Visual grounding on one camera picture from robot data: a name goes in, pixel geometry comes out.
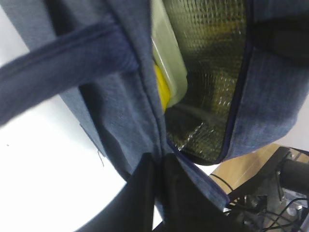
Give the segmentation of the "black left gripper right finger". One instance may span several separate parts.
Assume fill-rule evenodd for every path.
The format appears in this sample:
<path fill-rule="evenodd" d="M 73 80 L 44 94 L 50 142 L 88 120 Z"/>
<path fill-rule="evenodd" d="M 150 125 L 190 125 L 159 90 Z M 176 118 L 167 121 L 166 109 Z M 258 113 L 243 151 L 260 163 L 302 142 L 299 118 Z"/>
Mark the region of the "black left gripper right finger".
<path fill-rule="evenodd" d="M 164 220 L 155 232 L 225 232 L 227 219 L 195 186 L 174 154 L 162 160 Z"/>

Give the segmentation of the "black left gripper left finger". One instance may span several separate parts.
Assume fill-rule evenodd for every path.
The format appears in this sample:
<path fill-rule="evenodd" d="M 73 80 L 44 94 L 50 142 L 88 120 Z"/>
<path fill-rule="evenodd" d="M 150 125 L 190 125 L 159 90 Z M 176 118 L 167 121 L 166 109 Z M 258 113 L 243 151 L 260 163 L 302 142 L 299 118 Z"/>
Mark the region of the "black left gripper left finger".
<path fill-rule="evenodd" d="M 132 176 L 118 195 L 79 232 L 150 232 L 155 204 L 155 162 L 142 155 Z"/>

